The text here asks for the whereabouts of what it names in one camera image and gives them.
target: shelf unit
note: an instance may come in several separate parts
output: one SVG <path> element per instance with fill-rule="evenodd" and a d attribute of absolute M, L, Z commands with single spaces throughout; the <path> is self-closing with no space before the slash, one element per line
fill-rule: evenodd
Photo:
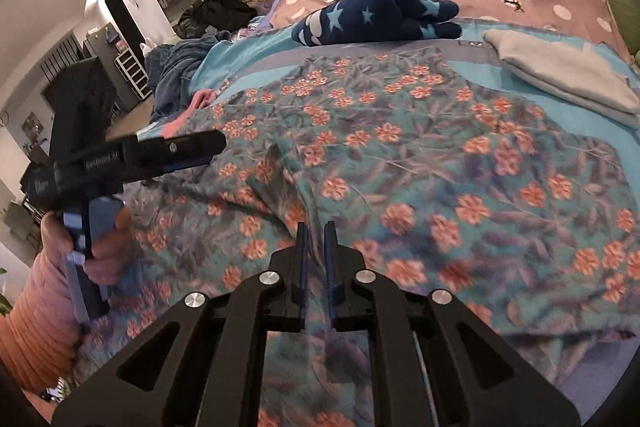
<path fill-rule="evenodd" d="M 148 76 L 146 76 L 145 68 L 140 65 L 131 49 L 124 50 L 115 58 L 114 62 L 123 76 L 129 81 L 138 98 L 146 100 L 151 95 L 151 89 L 147 84 Z"/>

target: black bag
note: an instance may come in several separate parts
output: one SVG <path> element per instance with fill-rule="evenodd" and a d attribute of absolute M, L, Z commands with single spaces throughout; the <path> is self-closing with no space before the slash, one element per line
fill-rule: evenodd
<path fill-rule="evenodd" d="M 200 0 L 184 11 L 177 34 L 182 39 L 197 39 L 208 26 L 234 32 L 247 26 L 257 13 L 241 0 Z"/>

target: gray blanket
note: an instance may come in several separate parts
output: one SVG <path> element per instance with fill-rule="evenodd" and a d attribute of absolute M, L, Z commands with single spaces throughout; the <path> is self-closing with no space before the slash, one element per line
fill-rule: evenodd
<path fill-rule="evenodd" d="M 220 41 L 228 41 L 231 33 L 218 32 L 201 39 L 188 39 L 177 44 L 162 44 L 145 57 L 148 85 L 156 101 L 150 123 L 189 107 L 189 84 L 210 49 Z"/>

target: metal screw head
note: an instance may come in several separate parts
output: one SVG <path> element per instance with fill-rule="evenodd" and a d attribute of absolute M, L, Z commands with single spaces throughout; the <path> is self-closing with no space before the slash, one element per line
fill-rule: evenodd
<path fill-rule="evenodd" d="M 272 284 L 275 284 L 280 280 L 280 276 L 277 274 L 277 272 L 266 271 L 266 272 L 262 272 L 260 274 L 260 277 L 258 277 L 258 279 L 262 284 L 271 286 Z"/>
<path fill-rule="evenodd" d="M 356 273 L 356 281 L 363 284 L 369 284 L 376 280 L 376 274 L 371 270 L 360 270 Z"/>
<path fill-rule="evenodd" d="M 453 300 L 453 295 L 446 290 L 436 290 L 431 294 L 433 302 L 436 304 L 449 304 Z"/>
<path fill-rule="evenodd" d="M 205 303 L 206 300 L 207 298 L 204 296 L 204 294 L 200 292 L 192 292 L 184 298 L 184 303 L 189 308 L 199 308 Z"/>

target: folded white towel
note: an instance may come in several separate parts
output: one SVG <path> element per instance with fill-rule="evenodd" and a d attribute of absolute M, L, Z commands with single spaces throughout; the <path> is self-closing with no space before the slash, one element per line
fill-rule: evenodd
<path fill-rule="evenodd" d="M 487 30 L 482 36 L 506 67 L 529 84 L 640 128 L 640 99 L 588 42 L 578 50 L 512 30 Z"/>

